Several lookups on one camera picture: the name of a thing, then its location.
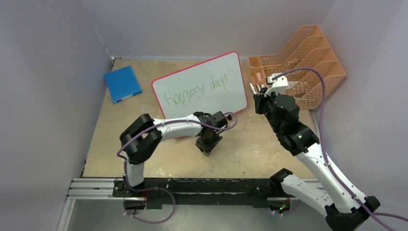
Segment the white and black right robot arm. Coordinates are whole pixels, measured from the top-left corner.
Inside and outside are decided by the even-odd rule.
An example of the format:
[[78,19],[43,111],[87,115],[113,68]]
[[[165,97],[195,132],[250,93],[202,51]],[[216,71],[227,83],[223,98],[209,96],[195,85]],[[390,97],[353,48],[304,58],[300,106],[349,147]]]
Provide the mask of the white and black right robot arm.
[[318,189],[283,168],[270,178],[271,192],[300,199],[323,215],[333,231],[354,231],[379,208],[379,200],[354,186],[322,151],[313,130],[300,122],[293,97],[266,92],[262,88],[254,93],[255,112],[266,117],[281,146],[301,161],[323,187]]

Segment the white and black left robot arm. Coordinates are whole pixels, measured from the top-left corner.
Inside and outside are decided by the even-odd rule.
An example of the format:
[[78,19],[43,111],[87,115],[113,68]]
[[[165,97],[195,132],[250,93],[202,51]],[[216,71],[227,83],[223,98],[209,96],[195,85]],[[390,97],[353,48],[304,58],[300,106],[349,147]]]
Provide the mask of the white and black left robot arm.
[[124,160],[125,191],[132,197],[143,192],[144,163],[153,155],[159,143],[182,137],[197,137],[196,147],[206,155],[222,140],[221,133],[232,129],[231,114],[194,112],[174,119],[157,119],[149,114],[139,116],[119,136],[121,149],[117,156]]

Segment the white marker pen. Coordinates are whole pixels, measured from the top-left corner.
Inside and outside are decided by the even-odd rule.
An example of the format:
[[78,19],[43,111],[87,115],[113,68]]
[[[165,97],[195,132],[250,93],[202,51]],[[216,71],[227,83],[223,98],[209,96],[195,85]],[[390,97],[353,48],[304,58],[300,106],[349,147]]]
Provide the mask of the white marker pen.
[[250,84],[253,94],[257,94],[257,91],[255,90],[255,87],[253,86],[253,84],[251,82],[249,84]]

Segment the pink framed whiteboard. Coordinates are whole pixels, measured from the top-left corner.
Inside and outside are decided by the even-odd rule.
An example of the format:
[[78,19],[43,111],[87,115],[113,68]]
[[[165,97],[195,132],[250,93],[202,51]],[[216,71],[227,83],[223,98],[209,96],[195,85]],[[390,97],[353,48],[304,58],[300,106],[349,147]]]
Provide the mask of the pink framed whiteboard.
[[239,112],[248,100],[239,54],[231,51],[152,81],[164,118]]

